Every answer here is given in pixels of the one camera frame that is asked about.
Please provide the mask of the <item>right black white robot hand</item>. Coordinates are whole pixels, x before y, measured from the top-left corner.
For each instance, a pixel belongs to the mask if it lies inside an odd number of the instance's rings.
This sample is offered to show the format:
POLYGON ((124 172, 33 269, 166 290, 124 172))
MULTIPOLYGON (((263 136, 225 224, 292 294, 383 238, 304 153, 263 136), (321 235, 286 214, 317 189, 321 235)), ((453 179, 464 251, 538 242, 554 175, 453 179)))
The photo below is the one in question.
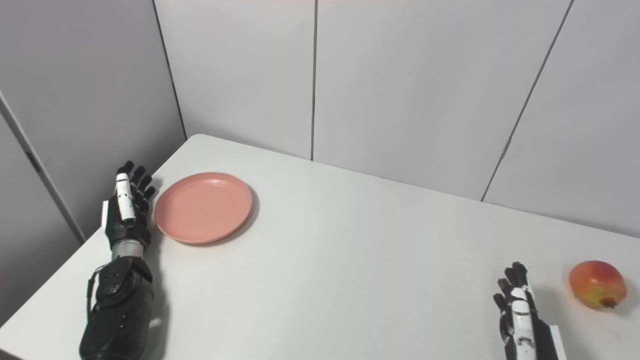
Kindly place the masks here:
POLYGON ((499 333, 507 360, 566 360, 558 326, 540 317, 530 275, 525 265, 513 262, 503 271, 493 296, 499 312, 499 333))

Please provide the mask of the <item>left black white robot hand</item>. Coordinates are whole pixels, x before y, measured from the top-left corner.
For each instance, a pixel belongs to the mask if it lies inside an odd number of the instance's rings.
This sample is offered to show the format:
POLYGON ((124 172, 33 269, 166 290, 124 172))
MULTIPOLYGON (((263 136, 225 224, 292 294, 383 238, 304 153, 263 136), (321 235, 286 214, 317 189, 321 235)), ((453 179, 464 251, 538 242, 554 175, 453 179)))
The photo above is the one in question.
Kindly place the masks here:
POLYGON ((118 168, 114 192, 102 212, 102 227, 111 249, 125 240, 138 243, 144 251, 150 246, 150 202, 156 193, 152 180, 144 166, 135 168, 131 160, 118 168))

